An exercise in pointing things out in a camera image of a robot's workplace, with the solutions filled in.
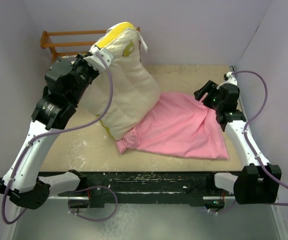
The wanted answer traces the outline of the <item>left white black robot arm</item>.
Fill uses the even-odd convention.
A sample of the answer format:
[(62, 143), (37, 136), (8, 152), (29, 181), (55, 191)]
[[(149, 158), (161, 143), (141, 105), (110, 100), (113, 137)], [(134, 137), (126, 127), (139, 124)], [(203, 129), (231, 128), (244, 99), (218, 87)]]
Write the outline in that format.
[(38, 174), (60, 134), (97, 122), (93, 120), (78, 127), (66, 128), (87, 87), (100, 73), (109, 73), (108, 68), (113, 60), (113, 57), (101, 51), (86, 55), (79, 53), (75, 62), (59, 59), (49, 67), (44, 77), (46, 86), (31, 115), (25, 141), (11, 168), (0, 177), (2, 209), (6, 200), (35, 210), (52, 195), (65, 192), (72, 192), (75, 196), (85, 194), (87, 178), (76, 170), (47, 177)]

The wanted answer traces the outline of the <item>pink pillowcase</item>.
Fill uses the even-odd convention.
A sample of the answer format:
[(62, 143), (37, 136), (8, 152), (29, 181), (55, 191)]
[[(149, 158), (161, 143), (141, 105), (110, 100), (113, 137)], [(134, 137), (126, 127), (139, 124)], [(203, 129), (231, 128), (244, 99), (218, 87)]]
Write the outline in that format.
[(140, 123), (116, 143), (127, 149), (196, 159), (227, 159), (224, 137), (213, 109), (191, 95), (163, 92)]

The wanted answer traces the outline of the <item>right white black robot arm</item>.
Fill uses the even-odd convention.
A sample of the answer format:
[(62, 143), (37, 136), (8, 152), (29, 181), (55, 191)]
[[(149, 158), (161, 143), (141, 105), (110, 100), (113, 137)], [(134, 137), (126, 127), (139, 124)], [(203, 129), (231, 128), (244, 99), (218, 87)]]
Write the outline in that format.
[(278, 165), (271, 164), (261, 153), (246, 126), (245, 115), (237, 109), (240, 90), (233, 82), (216, 84), (209, 80), (194, 92), (195, 99), (216, 112), (216, 121), (232, 142), (243, 169), (234, 175), (218, 172), (206, 183), (206, 190), (217, 196), (223, 190), (232, 193), (237, 203), (273, 204), (278, 195), (279, 184), (272, 178), (281, 179)]

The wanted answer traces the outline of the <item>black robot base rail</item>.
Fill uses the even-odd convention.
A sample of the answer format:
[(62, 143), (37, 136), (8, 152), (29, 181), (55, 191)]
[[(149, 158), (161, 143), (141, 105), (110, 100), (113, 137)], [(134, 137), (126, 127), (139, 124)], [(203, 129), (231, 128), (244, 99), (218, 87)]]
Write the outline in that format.
[(93, 208), (105, 204), (189, 205), (222, 208), (232, 193), (215, 187), (211, 171), (84, 172), (84, 192), (61, 193), (71, 200), (89, 200)]

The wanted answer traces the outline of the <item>yellow white pillow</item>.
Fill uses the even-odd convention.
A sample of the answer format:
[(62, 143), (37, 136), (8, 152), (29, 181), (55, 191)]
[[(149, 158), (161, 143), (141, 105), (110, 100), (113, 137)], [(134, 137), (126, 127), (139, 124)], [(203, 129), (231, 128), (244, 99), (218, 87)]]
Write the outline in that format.
[(112, 75), (112, 103), (101, 119), (107, 133), (122, 139), (157, 103), (161, 91), (157, 81), (140, 61), (140, 46), (147, 48), (140, 32), (130, 22), (121, 22), (106, 32), (90, 52), (105, 48), (114, 60), (109, 65)]

